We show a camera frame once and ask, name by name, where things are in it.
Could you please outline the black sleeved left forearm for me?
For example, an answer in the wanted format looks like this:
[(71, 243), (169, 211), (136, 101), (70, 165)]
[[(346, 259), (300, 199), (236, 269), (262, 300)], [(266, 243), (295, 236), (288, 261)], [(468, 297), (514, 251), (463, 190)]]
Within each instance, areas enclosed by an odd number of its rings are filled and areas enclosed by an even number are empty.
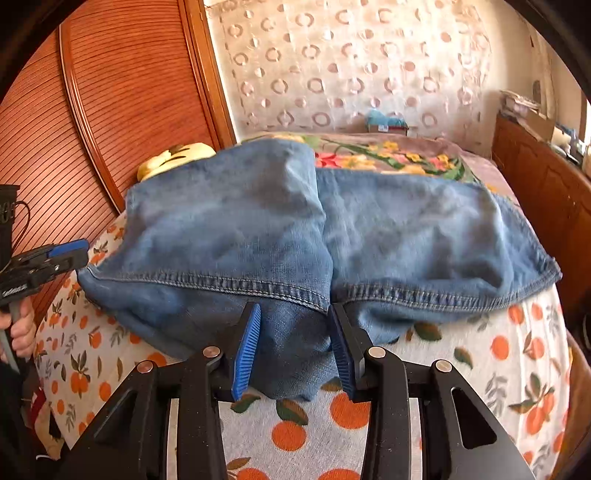
[(1, 363), (1, 478), (37, 479), (36, 456), (41, 453), (34, 430), (23, 417), (22, 381)]

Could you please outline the person's left hand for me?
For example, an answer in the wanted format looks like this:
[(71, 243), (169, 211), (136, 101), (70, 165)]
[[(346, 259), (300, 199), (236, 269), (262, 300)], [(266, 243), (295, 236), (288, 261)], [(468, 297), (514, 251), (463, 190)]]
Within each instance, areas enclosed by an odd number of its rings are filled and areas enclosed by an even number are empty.
[(35, 312), (29, 297), (20, 302), (20, 313), (16, 321), (11, 320), (8, 311), (1, 311), (0, 328), (9, 330), (7, 338), (12, 351), (18, 358), (28, 360), (34, 351), (36, 334), (34, 317)]

